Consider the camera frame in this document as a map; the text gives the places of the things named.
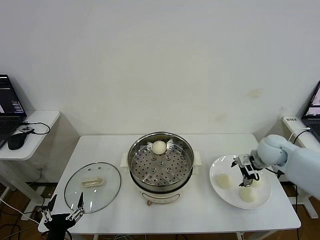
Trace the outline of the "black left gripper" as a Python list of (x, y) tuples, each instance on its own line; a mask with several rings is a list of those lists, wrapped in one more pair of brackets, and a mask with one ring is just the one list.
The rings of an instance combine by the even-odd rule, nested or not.
[(81, 193), (76, 209), (68, 214), (51, 215), (56, 202), (57, 195), (55, 194), (48, 202), (47, 206), (41, 211), (47, 231), (47, 240), (72, 240), (73, 237), (69, 229), (75, 226), (75, 221), (79, 221), (85, 213), (84, 211), (84, 194)]

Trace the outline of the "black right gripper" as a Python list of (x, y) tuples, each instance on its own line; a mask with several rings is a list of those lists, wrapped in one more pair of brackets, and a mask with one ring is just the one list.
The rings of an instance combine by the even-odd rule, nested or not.
[[(235, 157), (233, 159), (233, 162), (231, 163), (231, 167), (235, 167), (236, 165), (239, 165), (241, 163), (241, 160), (239, 157)], [(253, 165), (250, 164), (240, 164), (239, 165), (240, 171), (242, 173), (242, 183), (240, 183), (239, 187), (250, 187), (253, 183), (253, 179), (255, 178), (255, 172)]]

